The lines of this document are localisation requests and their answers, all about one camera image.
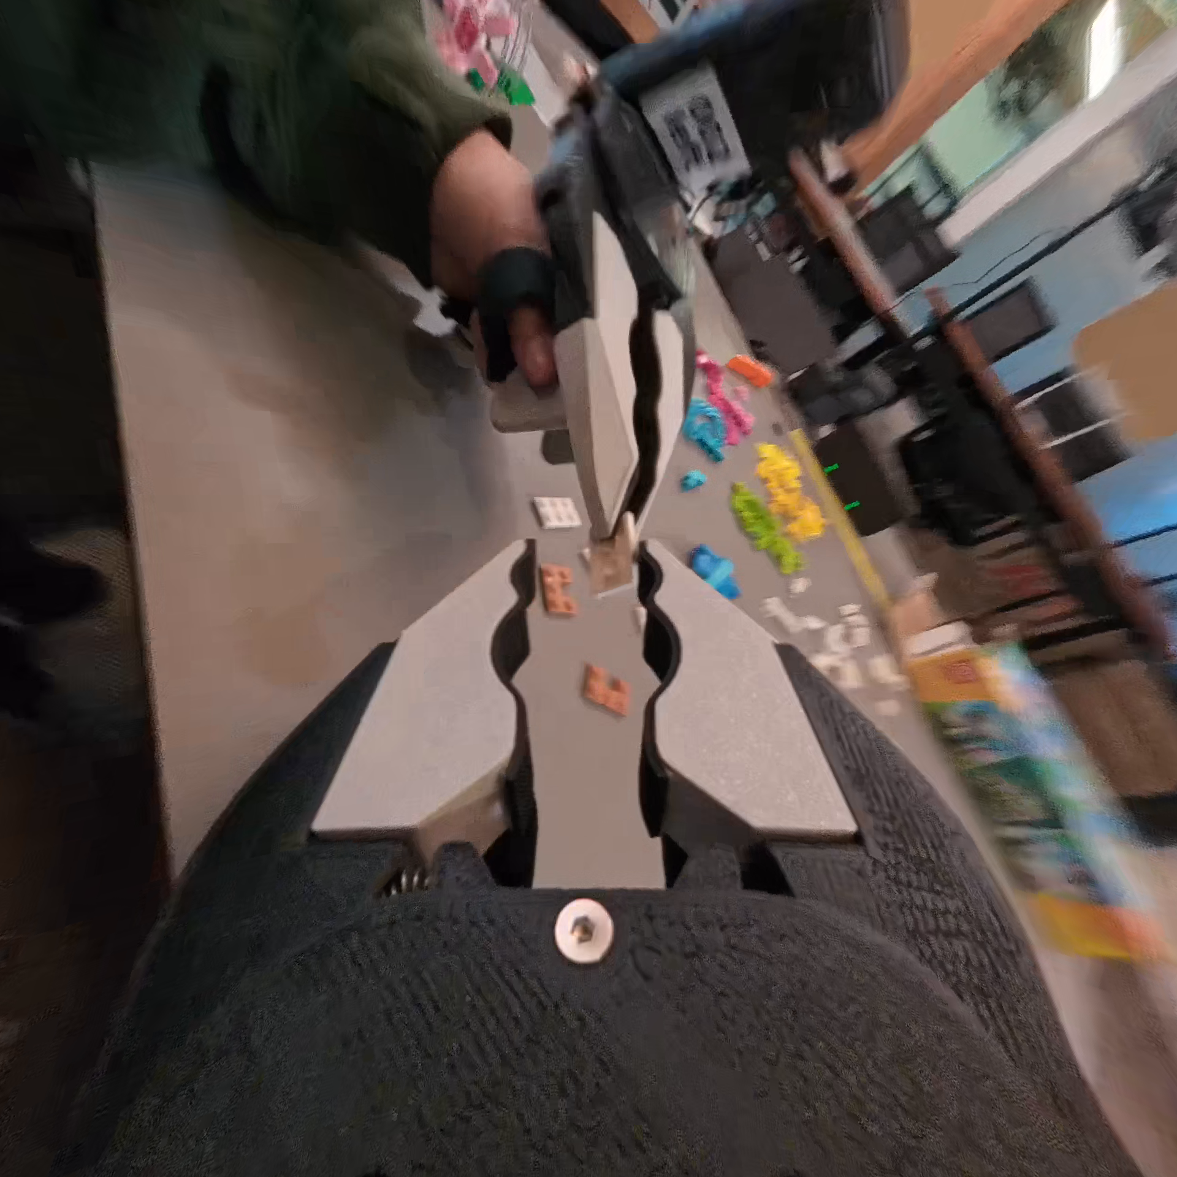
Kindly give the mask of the blue toy brick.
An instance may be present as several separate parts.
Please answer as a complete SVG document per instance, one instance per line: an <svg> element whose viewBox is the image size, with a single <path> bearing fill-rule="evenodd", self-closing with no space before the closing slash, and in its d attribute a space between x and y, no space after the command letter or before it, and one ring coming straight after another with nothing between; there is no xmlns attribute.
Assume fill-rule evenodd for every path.
<svg viewBox="0 0 1177 1177"><path fill-rule="evenodd" d="M706 543L697 545L690 553L690 567L692 571L714 588L721 597L729 601L738 601L741 597L741 588L734 577L734 564L717 554Z"/></svg>

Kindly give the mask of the person's left forearm green sleeve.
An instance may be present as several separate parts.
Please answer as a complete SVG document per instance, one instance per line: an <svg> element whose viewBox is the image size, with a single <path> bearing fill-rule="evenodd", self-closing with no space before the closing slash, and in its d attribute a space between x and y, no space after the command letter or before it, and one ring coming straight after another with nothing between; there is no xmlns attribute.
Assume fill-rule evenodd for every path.
<svg viewBox="0 0 1177 1177"><path fill-rule="evenodd" d="M442 65L420 2L4 2L2 93L65 157L211 166L259 216L431 268L431 196L507 109Z"/></svg>

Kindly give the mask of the yellow tape strip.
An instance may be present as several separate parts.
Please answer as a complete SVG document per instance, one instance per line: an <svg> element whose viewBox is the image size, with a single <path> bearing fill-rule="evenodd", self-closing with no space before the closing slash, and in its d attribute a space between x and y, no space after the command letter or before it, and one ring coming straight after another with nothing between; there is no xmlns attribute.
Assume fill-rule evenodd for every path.
<svg viewBox="0 0 1177 1177"><path fill-rule="evenodd" d="M863 543L904 518L880 462L850 427L819 442L810 440L804 429L790 429L788 440L801 462L802 484L814 493L826 530L839 538L862 588L889 628L893 593Z"/></svg>

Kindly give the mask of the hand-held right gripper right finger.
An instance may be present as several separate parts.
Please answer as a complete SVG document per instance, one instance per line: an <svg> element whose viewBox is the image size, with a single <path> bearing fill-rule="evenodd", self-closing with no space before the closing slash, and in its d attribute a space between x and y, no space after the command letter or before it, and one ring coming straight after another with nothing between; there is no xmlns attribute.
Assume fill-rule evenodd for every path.
<svg viewBox="0 0 1177 1177"><path fill-rule="evenodd" d="M782 649L656 540L642 542L640 809L681 850L849 846L860 824Z"/></svg>

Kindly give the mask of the pink flower toy model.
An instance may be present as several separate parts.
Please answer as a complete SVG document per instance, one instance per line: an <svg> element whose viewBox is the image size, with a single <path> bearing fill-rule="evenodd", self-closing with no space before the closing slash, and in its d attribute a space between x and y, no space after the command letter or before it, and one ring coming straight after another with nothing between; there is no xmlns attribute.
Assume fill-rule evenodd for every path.
<svg viewBox="0 0 1177 1177"><path fill-rule="evenodd" d="M531 2L433 2L435 46L450 70L483 96L533 107L523 76L531 48Z"/></svg>

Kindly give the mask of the person's left hand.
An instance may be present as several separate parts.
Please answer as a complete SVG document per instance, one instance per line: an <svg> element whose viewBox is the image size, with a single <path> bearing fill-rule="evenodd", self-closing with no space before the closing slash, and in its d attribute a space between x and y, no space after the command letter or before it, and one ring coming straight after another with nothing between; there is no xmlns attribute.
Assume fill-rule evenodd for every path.
<svg viewBox="0 0 1177 1177"><path fill-rule="evenodd" d="M431 190L435 287L470 305L486 264L511 248L547 251L529 168L490 131L466 137L446 157Z"/></svg>

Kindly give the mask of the colourful toy set box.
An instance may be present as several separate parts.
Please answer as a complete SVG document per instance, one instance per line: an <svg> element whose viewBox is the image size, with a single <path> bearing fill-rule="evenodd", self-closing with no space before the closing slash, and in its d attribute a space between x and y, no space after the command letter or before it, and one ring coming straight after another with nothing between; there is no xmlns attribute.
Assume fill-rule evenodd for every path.
<svg viewBox="0 0 1177 1177"><path fill-rule="evenodd" d="M1022 647L947 623L904 639L902 665L1043 939L1174 961L1141 835Z"/></svg>

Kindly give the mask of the brown wooden desk edge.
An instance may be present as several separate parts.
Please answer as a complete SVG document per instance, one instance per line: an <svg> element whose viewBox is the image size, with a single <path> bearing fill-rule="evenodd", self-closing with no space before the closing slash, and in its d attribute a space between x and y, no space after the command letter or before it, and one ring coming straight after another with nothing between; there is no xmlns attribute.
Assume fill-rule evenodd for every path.
<svg viewBox="0 0 1177 1177"><path fill-rule="evenodd" d="M1069 545L1065 551L1052 549L1050 554L1056 558L1059 578L1067 582L1070 597L1081 601L1085 588L1094 590L1096 595L1085 603L1089 614L1096 614L1100 604L1105 606L1115 625L1124 628L1131 643L1142 647L1146 656L1161 665L1174 665L1176 645L1159 599L1144 580L1128 569L1094 508L1080 493L1056 453L1046 447L1043 434L1033 433L1030 423L1022 421L1017 401L996 377L971 329L961 322L961 309L950 307L945 294L932 288L926 294L932 307L930 325L919 333L908 331L897 312L900 296L867 250L858 222L845 202L832 192L804 150L790 154L790 172L801 209L843 259L871 318L882 327L887 349L908 360L928 364L930 359L919 342L926 336L939 340L943 351L954 355L952 366L972 381L1000 431L1006 451L1013 453L1030 475L1033 492L1022 495L1017 510L1022 525L1045 547L1050 545L1050 536L1045 532L1046 514L1054 512L1063 527Z"/></svg>

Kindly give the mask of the group of white toy pieces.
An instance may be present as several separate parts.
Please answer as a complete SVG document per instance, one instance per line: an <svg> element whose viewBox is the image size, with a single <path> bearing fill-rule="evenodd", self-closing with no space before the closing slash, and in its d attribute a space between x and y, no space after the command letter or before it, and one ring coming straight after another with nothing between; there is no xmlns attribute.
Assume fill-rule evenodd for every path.
<svg viewBox="0 0 1177 1177"><path fill-rule="evenodd" d="M875 719L899 719L911 688L873 617L856 603L830 619L802 608L795 595L766 597L760 615L777 638L797 645L806 662L841 695Z"/></svg>

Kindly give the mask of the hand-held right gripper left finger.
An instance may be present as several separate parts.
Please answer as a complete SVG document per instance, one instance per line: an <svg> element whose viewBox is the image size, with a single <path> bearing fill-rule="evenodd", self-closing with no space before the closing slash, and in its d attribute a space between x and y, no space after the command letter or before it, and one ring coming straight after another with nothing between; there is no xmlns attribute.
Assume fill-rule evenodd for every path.
<svg viewBox="0 0 1177 1177"><path fill-rule="evenodd" d="M394 643L311 832L396 841L422 863L481 854L536 826L527 706L536 542L509 543Z"/></svg>

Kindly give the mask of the heap of coloured toy bricks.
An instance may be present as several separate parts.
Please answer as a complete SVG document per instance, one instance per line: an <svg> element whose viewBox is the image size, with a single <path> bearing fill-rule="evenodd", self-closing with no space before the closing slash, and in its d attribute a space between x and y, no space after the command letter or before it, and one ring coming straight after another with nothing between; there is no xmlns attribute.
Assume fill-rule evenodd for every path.
<svg viewBox="0 0 1177 1177"><path fill-rule="evenodd" d="M703 349L697 351L697 373L703 392L690 399L682 434L710 462L723 464L729 451L753 438L753 386ZM778 444L758 444L754 477L760 490L743 481L730 488L734 519L780 575L801 575L806 567L802 545L826 532L817 503L802 486L801 462Z"/></svg>

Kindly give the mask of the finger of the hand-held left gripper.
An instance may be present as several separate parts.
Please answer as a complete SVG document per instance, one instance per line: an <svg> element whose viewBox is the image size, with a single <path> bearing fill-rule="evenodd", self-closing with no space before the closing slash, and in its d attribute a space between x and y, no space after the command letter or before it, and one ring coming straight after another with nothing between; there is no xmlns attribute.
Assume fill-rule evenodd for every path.
<svg viewBox="0 0 1177 1177"><path fill-rule="evenodd" d="M655 311L636 360L636 436L640 445L634 523L644 530L684 427L697 379L697 333L692 299Z"/></svg>
<svg viewBox="0 0 1177 1177"><path fill-rule="evenodd" d="M666 312L642 301L618 233L592 214L588 314L557 336L557 372L592 543L640 530L666 473Z"/></svg>

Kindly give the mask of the tan toy brick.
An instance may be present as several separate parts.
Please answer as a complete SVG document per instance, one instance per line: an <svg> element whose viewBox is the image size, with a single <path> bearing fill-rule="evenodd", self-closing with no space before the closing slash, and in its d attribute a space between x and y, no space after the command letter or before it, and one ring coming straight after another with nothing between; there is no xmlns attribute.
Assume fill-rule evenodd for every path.
<svg viewBox="0 0 1177 1177"><path fill-rule="evenodd" d="M631 588L638 575L638 527L632 512L621 516L612 538L594 540L584 558L594 597Z"/></svg>

